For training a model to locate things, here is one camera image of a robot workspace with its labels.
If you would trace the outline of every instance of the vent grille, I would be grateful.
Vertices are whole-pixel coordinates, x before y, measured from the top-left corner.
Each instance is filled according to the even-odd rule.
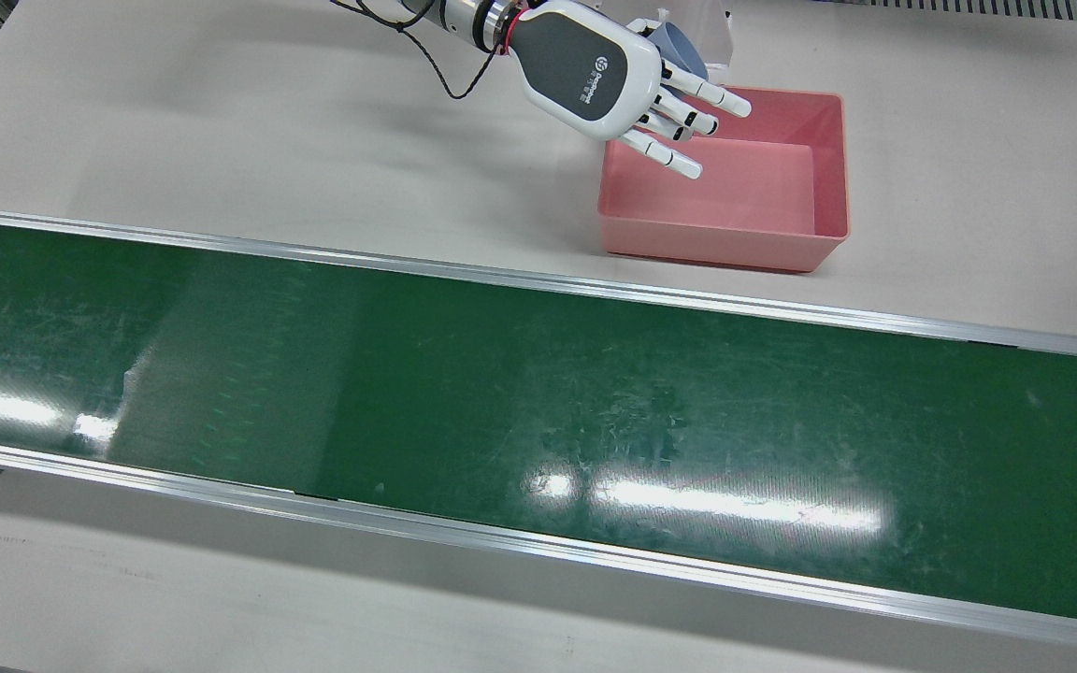
[[[834,3],[870,4],[877,8],[928,10],[1005,17],[1064,18],[1077,22],[1077,0],[829,0]]]

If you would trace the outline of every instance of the white object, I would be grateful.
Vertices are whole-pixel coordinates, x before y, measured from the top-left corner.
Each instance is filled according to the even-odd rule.
[[[672,140],[690,132],[711,136],[719,121],[676,97],[697,96],[745,116],[751,103],[665,60],[639,30],[653,22],[616,25],[572,0],[548,0],[522,13],[513,29],[512,47],[521,65],[527,98],[555,118],[595,140],[623,138],[645,156],[696,180],[701,166],[655,140],[640,141],[635,125]]]

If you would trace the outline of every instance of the white surface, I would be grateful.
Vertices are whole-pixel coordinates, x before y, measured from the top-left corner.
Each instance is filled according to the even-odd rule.
[[[1077,650],[8,472],[0,664],[1044,673]]]
[[[854,233],[811,276],[604,254],[601,145],[516,64],[445,101],[323,0],[23,4],[0,209],[1077,334],[1077,22],[745,0],[735,42],[737,82],[847,99]]]

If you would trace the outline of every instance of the metal frame edge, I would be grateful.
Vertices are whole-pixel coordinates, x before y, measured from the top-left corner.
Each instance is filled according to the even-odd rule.
[[[491,267],[415,260],[372,252],[331,251],[325,248],[294,246],[205,234],[177,233],[177,230],[148,229],[146,227],[108,225],[55,216],[26,216],[0,212],[0,225],[23,229],[54,230],[59,234],[78,234],[118,241],[155,243],[195,248],[201,251],[235,252],[264,257],[277,257],[308,263],[376,269],[376,271],[407,272],[414,276],[466,280],[488,285],[517,286],[521,290],[542,290],[551,293],[581,294],[589,297],[658,304],[658,306],[729,312],[824,324],[830,327],[852,327],[872,332],[909,334],[914,337],[936,337],[954,341],[979,341],[1015,348],[1077,356],[1077,336],[991,327],[956,321],[913,318],[913,316],[885,314],[885,312],[815,306],[798,302],[759,299],[740,295],[700,293],[667,286],[628,284],[610,280],[589,280],[556,276],[546,272],[509,271]]]
[[[626,549],[599,542],[513,531],[362,503],[311,499],[285,490],[234,485],[210,478],[12,447],[0,446],[0,468],[80,478],[98,485],[122,486],[210,506],[225,506],[285,519],[406,537],[410,541],[458,546],[462,549],[495,550],[588,563],[822,607],[932,622],[936,626],[963,627],[989,634],[1077,647],[1077,619],[1026,613],[998,605],[980,605],[968,601],[791,575],[786,572],[761,571],[730,563]]]

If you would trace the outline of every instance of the red cable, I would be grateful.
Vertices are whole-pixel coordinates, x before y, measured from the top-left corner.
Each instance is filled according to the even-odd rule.
[[[529,8],[522,8],[521,12],[518,12],[517,14],[514,14],[514,20],[509,22],[509,27],[507,27],[507,29],[505,29],[505,39],[503,39],[503,41],[501,41],[501,55],[503,55],[503,56],[508,55],[508,53],[509,53],[509,40],[514,38],[514,26],[518,25],[518,18],[521,17],[521,14],[524,14],[527,12],[530,12],[530,9]]]

